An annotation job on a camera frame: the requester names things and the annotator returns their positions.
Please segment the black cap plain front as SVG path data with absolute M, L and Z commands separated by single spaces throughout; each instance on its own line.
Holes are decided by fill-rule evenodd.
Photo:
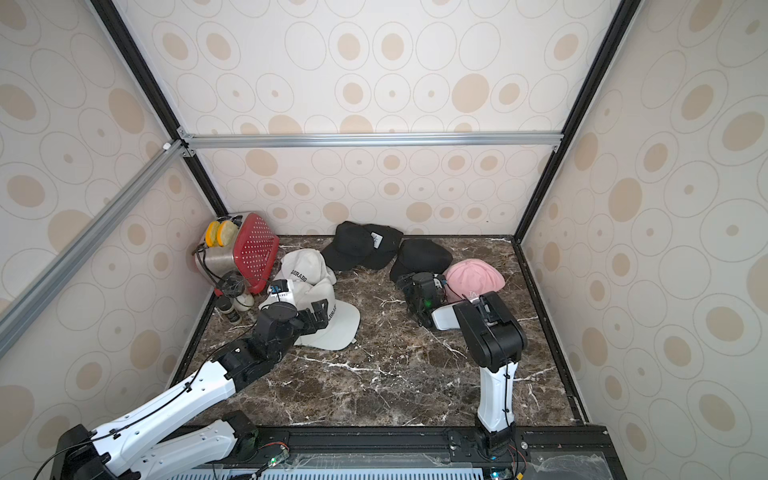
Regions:
M 401 277 L 431 272 L 442 274 L 453 262 L 452 253 L 429 239 L 404 240 L 390 270 L 389 278 L 396 282 Z

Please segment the pink LA cap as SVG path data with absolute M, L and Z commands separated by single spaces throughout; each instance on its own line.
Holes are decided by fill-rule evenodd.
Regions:
M 499 291 L 506 284 L 503 275 L 496 268 L 479 259 L 455 263 L 445 271 L 444 276 L 449 302 L 474 300 L 480 295 Z

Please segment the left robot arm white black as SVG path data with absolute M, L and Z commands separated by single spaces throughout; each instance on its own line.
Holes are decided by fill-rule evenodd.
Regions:
M 287 302 L 261 308 L 248 330 L 169 390 L 94 429 L 76 425 L 66 431 L 45 468 L 53 479 L 167 479 L 229 456 L 252 439 L 237 418 L 172 434 L 266 376 L 300 337 L 326 328 L 334 311 L 326 300 L 304 310 Z

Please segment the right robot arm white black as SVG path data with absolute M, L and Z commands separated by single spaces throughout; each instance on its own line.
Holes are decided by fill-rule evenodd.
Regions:
M 514 377 L 528 339 L 498 293 L 460 295 L 437 273 L 417 272 L 395 281 L 408 311 L 431 330 L 461 331 L 480 372 L 476 413 L 481 447 L 488 453 L 514 440 Z

